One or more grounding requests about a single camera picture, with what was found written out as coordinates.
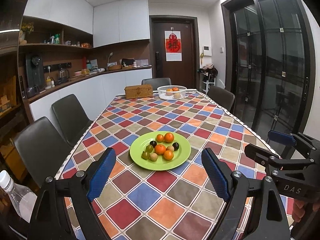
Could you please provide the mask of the person's right hand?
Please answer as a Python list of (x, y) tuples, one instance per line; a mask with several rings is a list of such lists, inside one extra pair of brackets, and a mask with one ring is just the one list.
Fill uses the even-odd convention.
[[(305, 215), (305, 206), (306, 202), (302, 200), (296, 200), (293, 201), (293, 210), (292, 210), (292, 219), (294, 222), (298, 223), (302, 219), (302, 217)], [(316, 202), (313, 204), (313, 211), (316, 212), (319, 210), (320, 202)]]

